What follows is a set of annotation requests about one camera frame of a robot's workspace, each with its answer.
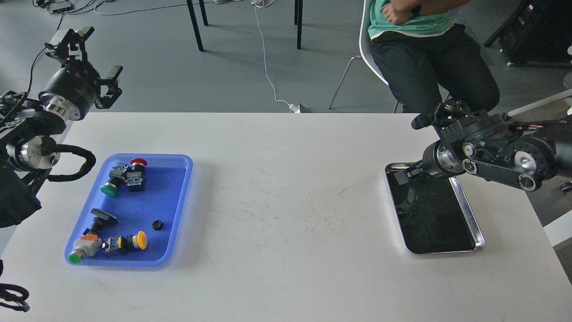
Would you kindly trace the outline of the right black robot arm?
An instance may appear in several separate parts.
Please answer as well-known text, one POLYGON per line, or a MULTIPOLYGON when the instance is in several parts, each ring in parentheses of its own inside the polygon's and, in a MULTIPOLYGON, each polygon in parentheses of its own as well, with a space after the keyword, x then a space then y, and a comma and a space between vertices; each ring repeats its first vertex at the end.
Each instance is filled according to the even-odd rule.
POLYGON ((571 174, 571 116, 509 123, 451 99, 419 114, 411 126, 432 126, 439 139, 420 161, 394 174, 399 185, 467 173, 533 192, 556 175, 571 174))

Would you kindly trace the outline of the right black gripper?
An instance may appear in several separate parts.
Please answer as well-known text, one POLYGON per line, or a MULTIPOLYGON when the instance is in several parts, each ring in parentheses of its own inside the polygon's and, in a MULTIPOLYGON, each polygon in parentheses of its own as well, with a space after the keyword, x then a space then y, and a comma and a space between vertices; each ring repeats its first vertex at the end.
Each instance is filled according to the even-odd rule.
POLYGON ((432 177, 454 177, 465 173, 462 163, 456 161, 452 152, 441 141, 435 141, 424 150, 420 165, 398 165, 394 177, 399 185, 418 180, 423 173, 432 177))

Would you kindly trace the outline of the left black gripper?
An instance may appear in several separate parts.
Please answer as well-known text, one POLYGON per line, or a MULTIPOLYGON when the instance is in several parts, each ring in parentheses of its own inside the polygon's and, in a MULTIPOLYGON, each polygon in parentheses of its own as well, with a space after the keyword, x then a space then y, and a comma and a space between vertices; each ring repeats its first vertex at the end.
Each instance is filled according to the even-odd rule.
POLYGON ((52 39, 45 43, 45 55, 59 61, 62 68, 51 77, 38 98, 43 104, 55 97, 70 102, 76 108, 71 113, 74 121, 84 119, 94 104, 98 109, 111 108, 122 94, 118 77, 123 66, 112 67, 108 77, 102 79, 93 65, 88 63, 84 43, 94 31, 93 26, 80 30, 57 30, 52 39), (107 92, 101 96, 102 86, 107 87, 107 92))

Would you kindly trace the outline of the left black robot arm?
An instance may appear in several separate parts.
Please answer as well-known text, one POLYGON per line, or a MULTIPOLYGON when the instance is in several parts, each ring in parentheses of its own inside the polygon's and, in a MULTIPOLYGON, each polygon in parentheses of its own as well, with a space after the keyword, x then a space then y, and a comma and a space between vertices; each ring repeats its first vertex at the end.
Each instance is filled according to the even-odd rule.
POLYGON ((57 30, 42 53, 59 61, 60 69, 39 92, 9 90, 1 96, 0 218, 1 227, 19 225, 41 208, 37 193, 45 181, 69 182, 84 177, 96 163, 87 149, 59 144, 66 123, 84 119, 92 106, 110 108, 122 94, 121 66, 101 77, 88 61, 84 43, 94 27, 57 30))

